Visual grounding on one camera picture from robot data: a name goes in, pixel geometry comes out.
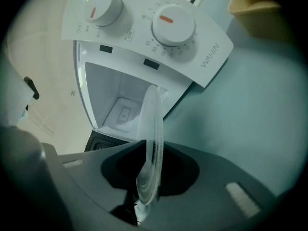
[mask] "light blue tabletop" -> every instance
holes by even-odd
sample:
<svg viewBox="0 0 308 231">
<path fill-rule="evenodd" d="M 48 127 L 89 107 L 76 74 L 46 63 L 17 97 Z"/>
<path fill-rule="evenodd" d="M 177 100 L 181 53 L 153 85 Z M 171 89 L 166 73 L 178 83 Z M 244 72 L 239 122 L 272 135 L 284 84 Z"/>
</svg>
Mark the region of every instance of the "light blue tabletop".
<svg viewBox="0 0 308 231">
<path fill-rule="evenodd" d="M 295 46 L 248 36 L 228 4 L 199 5 L 234 49 L 205 89 L 192 84 L 167 115 L 165 141 L 223 156 L 279 195 L 306 161 L 308 70 Z"/>
</svg>

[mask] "power dial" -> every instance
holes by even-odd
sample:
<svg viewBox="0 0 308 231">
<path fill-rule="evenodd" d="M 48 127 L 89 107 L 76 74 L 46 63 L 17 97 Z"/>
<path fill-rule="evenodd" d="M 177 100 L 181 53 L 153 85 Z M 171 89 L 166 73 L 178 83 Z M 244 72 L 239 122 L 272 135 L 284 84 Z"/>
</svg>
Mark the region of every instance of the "power dial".
<svg viewBox="0 0 308 231">
<path fill-rule="evenodd" d="M 85 19 L 97 26 L 108 26 L 119 18 L 122 9 L 122 0 L 87 0 Z"/>
<path fill-rule="evenodd" d="M 194 36 L 195 30 L 193 16 L 179 5 L 164 5 L 154 14 L 153 35 L 163 45 L 182 45 Z"/>
</svg>

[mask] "black rectangular slot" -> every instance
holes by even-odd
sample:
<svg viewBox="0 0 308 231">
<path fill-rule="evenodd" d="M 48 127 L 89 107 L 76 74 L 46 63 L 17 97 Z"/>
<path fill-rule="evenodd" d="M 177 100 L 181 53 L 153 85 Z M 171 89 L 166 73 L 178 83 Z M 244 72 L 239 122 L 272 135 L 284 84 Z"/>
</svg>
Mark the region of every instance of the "black rectangular slot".
<svg viewBox="0 0 308 231">
<path fill-rule="evenodd" d="M 158 63 L 153 62 L 153 61 L 151 61 L 149 59 L 146 59 L 146 58 L 144 59 L 143 64 L 148 66 L 148 67 L 151 67 L 153 69 L 156 69 L 156 70 L 159 68 L 159 64 Z"/>
<path fill-rule="evenodd" d="M 107 53 L 112 53 L 112 47 L 101 45 L 100 46 L 100 51 L 107 52 Z"/>
</svg>

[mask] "orange container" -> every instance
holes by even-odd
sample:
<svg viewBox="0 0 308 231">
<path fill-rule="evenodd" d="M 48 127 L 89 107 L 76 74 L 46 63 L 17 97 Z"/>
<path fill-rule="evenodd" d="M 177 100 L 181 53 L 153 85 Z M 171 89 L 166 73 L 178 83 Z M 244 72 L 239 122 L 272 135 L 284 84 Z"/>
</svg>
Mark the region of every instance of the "orange container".
<svg viewBox="0 0 308 231">
<path fill-rule="evenodd" d="M 228 11 L 253 37 L 295 42 L 281 5 L 273 0 L 231 0 Z"/>
</svg>

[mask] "table surface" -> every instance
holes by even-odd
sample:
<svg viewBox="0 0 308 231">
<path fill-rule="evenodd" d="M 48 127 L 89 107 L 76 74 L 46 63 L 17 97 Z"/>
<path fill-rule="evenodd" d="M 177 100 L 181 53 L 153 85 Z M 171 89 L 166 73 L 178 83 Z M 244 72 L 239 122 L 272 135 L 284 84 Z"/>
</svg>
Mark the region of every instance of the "table surface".
<svg viewBox="0 0 308 231">
<path fill-rule="evenodd" d="M 205 89 L 192 84 L 166 116 L 165 141 L 223 156 L 280 195 L 307 156 L 306 63 L 294 45 L 248 36 L 228 4 L 199 4 L 234 49 Z"/>
</svg>

